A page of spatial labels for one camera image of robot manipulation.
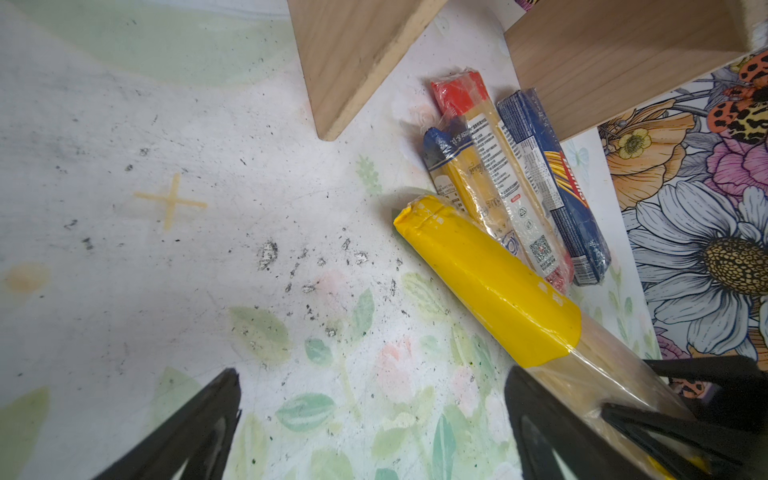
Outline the blue gold spaghetti bag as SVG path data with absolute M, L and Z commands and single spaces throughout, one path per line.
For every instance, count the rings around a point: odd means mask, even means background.
M 525 265 L 529 264 L 469 127 L 462 118 L 444 117 L 438 126 L 425 131 L 422 159 L 440 196 L 465 212 Z

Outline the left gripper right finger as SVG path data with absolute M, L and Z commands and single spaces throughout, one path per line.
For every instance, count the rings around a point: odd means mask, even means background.
M 567 472 L 577 479 L 648 477 L 517 365 L 504 398 L 523 478 L 563 479 Z

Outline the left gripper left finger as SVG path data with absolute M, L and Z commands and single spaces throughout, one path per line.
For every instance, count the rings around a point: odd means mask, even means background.
M 240 420 L 238 372 L 223 370 L 99 479 L 221 479 Z

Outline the yellow spaghetti bag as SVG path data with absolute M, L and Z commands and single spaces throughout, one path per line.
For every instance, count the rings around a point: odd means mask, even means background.
M 419 197 L 394 225 L 514 366 L 645 472 L 646 479 L 676 479 L 601 418 L 603 405 L 618 404 L 692 419 L 681 398 L 637 354 L 446 201 Z

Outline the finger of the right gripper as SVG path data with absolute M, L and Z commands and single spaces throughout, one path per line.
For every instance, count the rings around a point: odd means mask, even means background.
M 676 479 L 765 479 L 767 435 L 618 404 L 601 418 Z
M 645 362 L 660 377 L 703 382 L 714 391 L 686 405 L 700 421 L 746 431 L 767 430 L 767 373 L 745 356 L 714 356 Z

